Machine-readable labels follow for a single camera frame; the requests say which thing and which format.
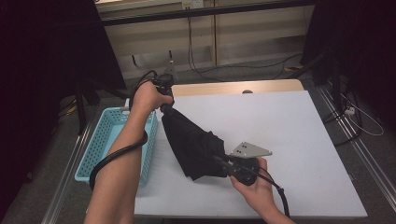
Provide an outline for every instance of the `plastic basket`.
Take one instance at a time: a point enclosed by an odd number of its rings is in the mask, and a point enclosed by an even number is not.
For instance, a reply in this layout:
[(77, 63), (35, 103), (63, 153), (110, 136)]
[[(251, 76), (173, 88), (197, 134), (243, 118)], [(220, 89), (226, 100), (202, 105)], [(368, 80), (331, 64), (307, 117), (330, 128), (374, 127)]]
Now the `plastic basket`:
[[(111, 107), (103, 111), (76, 171), (75, 179), (77, 181), (89, 183), (93, 167), (106, 156), (127, 118), (128, 114), (123, 114), (120, 107)], [(157, 116), (155, 111), (153, 111), (148, 116), (145, 126), (145, 131), (148, 133), (148, 141), (142, 147), (139, 187), (146, 186), (149, 179), (149, 163), (154, 148), (157, 124)]]

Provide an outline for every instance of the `gray floor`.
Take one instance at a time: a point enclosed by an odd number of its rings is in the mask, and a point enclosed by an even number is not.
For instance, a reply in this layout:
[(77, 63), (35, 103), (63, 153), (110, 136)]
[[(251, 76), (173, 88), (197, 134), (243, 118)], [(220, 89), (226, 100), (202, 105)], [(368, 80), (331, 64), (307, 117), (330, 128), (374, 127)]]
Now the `gray floor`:
[[(294, 66), (298, 64), (298, 57), (287, 61), (286, 66)], [(279, 62), (279, 60), (271, 60), (265, 62), (243, 63), (239, 65), (269, 65)], [(221, 68), (211, 72), (203, 73), (206, 77), (214, 77), (224, 81), (243, 81), (243, 80), (262, 80), (276, 77), (282, 70), (282, 65), (266, 67), (266, 68)], [(278, 78), (286, 77), (290, 73), (283, 72)], [(179, 83), (199, 83), (214, 82), (213, 80), (201, 77), (192, 71), (179, 72)], [(300, 78), (304, 88), (309, 91), (312, 100), (317, 107), (321, 117), (326, 116), (331, 110), (326, 106), (318, 87), (313, 85), (311, 77), (304, 75)], [(106, 106), (107, 94), (102, 93), (102, 106)], [(359, 98), (361, 108), (372, 116), (375, 113), (370, 106)], [(377, 127), (369, 119), (363, 117), (364, 127), (372, 132), (377, 132)], [(340, 126), (336, 121), (325, 125), (329, 136), (338, 143), (346, 139)], [(361, 135), (361, 140), (369, 148), (378, 164), (382, 167), (389, 179), (396, 182), (396, 133), (384, 125), (385, 133), (381, 136), (371, 136), (367, 133)], [(22, 186), (20, 193), (14, 203), (8, 209), (7, 215), (2, 223), (40, 223), (46, 213), (50, 200), (55, 192), (63, 170), (71, 155), (71, 149), (74, 147), (78, 136), (78, 117), (74, 113), (70, 116), (61, 117), (56, 131), (46, 149), (46, 153), (40, 159), (37, 167), (33, 170), (34, 179), (31, 183)], [(378, 185), (373, 180), (371, 174), (356, 153), (355, 148), (351, 144), (345, 144), (336, 148), (346, 170), (354, 177), (353, 184), (361, 197), (363, 205), (368, 213), (367, 218), (362, 219), (322, 219), (297, 218), (297, 223), (396, 223), (396, 213), (389, 205), (389, 202), (383, 195)], [(73, 192), (73, 195), (89, 195), (87, 192)], [(86, 204), (79, 204), (78, 197), (69, 198), (64, 201), (64, 206), (58, 217), (58, 223), (80, 223), (84, 218), (84, 209)], [(212, 219), (155, 219), (155, 218), (137, 218), (136, 223), (157, 224), (157, 223), (261, 223), (259, 220), (212, 220)]]

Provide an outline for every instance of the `hand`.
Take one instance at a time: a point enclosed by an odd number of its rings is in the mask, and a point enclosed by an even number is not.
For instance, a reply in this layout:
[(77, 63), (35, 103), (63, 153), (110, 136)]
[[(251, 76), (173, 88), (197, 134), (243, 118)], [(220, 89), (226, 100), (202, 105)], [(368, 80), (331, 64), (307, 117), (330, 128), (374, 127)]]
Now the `hand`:
[(171, 96), (160, 94), (150, 81), (142, 84), (134, 95), (134, 99), (131, 100), (134, 101), (132, 109), (138, 108), (139, 111), (147, 114), (163, 104), (173, 102)]
[[(267, 170), (267, 160), (259, 158), (260, 167)], [(268, 177), (268, 174), (260, 169), (259, 173)], [(267, 223), (293, 223), (285, 215), (283, 215), (276, 207), (272, 185), (261, 178), (257, 178), (256, 182), (250, 186), (246, 186), (239, 182), (235, 177), (231, 176), (233, 187), (238, 190), (247, 201), (247, 204), (253, 208)]]

